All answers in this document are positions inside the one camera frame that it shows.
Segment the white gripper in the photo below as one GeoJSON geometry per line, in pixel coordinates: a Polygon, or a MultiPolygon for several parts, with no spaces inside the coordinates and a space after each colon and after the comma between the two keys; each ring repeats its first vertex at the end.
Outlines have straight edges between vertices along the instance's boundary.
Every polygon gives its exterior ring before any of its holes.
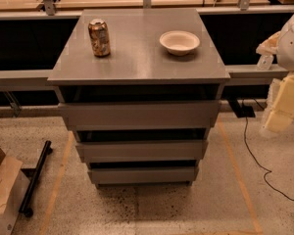
{"type": "Polygon", "coordinates": [[[294,72],[282,80],[274,78],[269,86],[267,107],[260,133],[273,137],[287,129],[294,119],[294,72]]]}

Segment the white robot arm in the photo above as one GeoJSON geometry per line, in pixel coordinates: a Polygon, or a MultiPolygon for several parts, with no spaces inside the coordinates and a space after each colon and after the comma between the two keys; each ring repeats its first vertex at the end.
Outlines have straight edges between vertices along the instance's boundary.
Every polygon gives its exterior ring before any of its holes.
{"type": "Polygon", "coordinates": [[[277,64],[288,70],[282,80],[274,79],[269,86],[260,133],[273,137],[294,119],[294,14],[280,31],[261,43],[256,52],[262,57],[275,55],[277,64]]]}

